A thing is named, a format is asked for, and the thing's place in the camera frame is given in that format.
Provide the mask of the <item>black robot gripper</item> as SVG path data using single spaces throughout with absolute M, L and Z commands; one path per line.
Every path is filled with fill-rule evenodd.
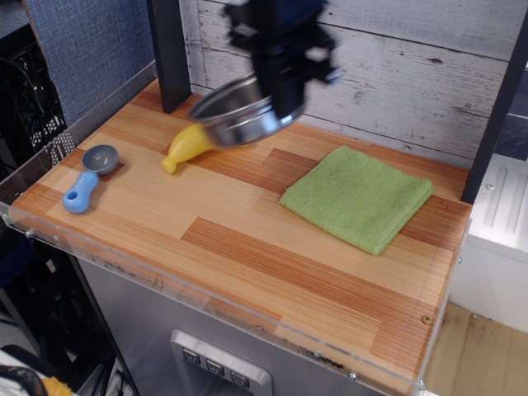
M 311 80 L 335 83 L 332 63 L 336 41 L 319 24 L 323 1 L 244 1 L 230 3 L 230 44 L 251 55 L 262 95 L 279 120 L 291 122 L 304 109 L 304 88 Z

